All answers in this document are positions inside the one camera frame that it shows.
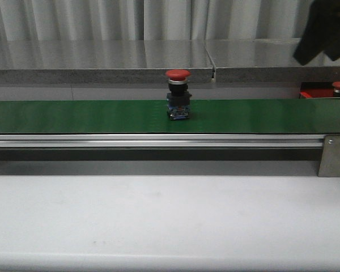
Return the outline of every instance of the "stainless steel counter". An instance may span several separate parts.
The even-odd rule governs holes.
[[[306,66],[292,57],[299,39],[208,41],[0,42],[0,84],[164,83],[168,69],[193,83],[331,82],[340,59],[320,54]]]

